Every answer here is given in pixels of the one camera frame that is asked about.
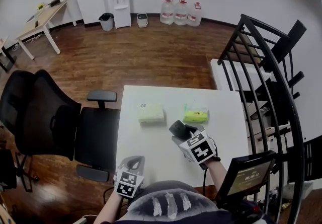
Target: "power strip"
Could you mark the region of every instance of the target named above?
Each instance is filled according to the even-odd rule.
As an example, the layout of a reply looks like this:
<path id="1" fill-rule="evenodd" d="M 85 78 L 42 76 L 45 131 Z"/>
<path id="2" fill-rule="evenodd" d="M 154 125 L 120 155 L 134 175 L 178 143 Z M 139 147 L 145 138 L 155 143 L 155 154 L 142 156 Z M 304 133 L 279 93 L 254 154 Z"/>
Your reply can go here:
<path id="1" fill-rule="evenodd" d="M 85 219 L 84 217 L 79 219 L 78 221 L 74 222 L 73 224 L 84 224 L 86 223 L 87 219 Z"/>

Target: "office chair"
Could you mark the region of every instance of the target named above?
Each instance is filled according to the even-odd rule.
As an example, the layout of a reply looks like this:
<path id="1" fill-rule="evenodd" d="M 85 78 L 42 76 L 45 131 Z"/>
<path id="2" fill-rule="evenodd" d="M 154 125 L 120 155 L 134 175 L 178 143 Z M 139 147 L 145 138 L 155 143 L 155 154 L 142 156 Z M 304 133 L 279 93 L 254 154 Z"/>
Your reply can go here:
<path id="1" fill-rule="evenodd" d="M 83 108 L 80 113 L 81 104 L 68 97 L 48 72 L 17 70 L 2 93 L 0 120 L 22 154 L 60 155 L 72 161 L 75 150 L 77 161 L 94 168 L 78 166 L 78 174 L 107 181 L 103 169 L 115 168 L 119 110 L 105 109 L 104 102 L 116 101 L 117 95 L 93 91 L 88 100 L 98 101 L 100 108 Z"/>
<path id="2" fill-rule="evenodd" d="M 28 189 L 26 186 L 25 178 L 24 176 L 29 178 L 29 181 L 34 180 L 38 181 L 38 177 L 31 177 L 28 173 L 26 173 L 23 169 L 23 165 L 18 164 L 18 154 L 16 154 L 17 159 L 17 165 L 18 167 L 15 167 L 14 159 L 12 157 L 10 150 L 0 150 L 0 162 L 2 163 L 0 165 L 0 183 L 2 183 L 2 187 L 4 190 L 6 189 L 12 189 L 17 187 L 17 177 L 21 178 L 21 181 L 24 185 L 24 188 L 26 192 L 32 192 L 32 186 L 30 185 L 30 188 Z"/>

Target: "yellow object on desk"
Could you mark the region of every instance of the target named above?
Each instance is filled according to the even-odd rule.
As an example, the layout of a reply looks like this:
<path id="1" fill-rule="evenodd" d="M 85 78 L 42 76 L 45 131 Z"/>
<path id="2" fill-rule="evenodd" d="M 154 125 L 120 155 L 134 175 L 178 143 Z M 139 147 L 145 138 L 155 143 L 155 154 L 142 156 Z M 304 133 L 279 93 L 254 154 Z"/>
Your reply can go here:
<path id="1" fill-rule="evenodd" d="M 187 104 L 185 105 L 185 114 L 183 118 L 184 122 L 197 122 L 203 123 L 208 121 L 208 110 L 191 110 L 188 109 Z"/>

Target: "wooden floor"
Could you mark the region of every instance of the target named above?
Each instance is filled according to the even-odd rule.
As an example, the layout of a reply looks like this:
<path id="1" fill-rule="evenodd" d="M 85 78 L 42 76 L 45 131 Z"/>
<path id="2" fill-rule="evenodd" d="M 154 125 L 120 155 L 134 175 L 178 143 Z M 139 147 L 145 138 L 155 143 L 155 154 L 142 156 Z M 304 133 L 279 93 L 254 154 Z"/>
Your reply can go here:
<path id="1" fill-rule="evenodd" d="M 134 23 L 111 32 L 100 26 L 66 27 L 51 33 L 60 55 L 44 35 L 26 43 L 34 60 L 21 49 L 15 51 L 18 58 L 13 69 L 0 73 L 0 91 L 16 69 L 45 69 L 66 94 L 92 107 L 96 103 L 87 102 L 86 96 L 95 89 L 117 91 L 118 103 L 108 105 L 114 108 L 121 106 L 124 85 L 215 89 L 209 62 L 220 56 L 232 32 L 233 28 L 214 23 L 198 28 L 168 26 L 157 18 L 149 18 L 147 28 Z M 5 131 L 4 138 L 14 152 L 14 137 Z M 40 181 L 33 184 L 33 193 L 27 193 L 18 178 L 18 188 L 3 193 L 7 206 L 11 210 L 15 205 L 21 216 L 35 216 L 47 224 L 73 223 L 85 214 L 98 214 L 103 192 L 112 183 L 82 179 L 76 165 L 64 157 L 33 156 L 31 173 Z"/>

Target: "trash can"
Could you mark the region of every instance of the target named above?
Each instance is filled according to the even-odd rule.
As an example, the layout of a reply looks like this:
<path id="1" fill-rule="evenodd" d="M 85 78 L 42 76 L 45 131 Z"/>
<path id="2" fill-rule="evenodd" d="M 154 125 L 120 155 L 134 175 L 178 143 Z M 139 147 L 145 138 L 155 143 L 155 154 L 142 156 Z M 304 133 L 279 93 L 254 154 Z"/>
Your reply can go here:
<path id="1" fill-rule="evenodd" d="M 114 16 L 111 13 L 104 13 L 99 18 L 104 31 L 111 31 L 114 26 Z"/>

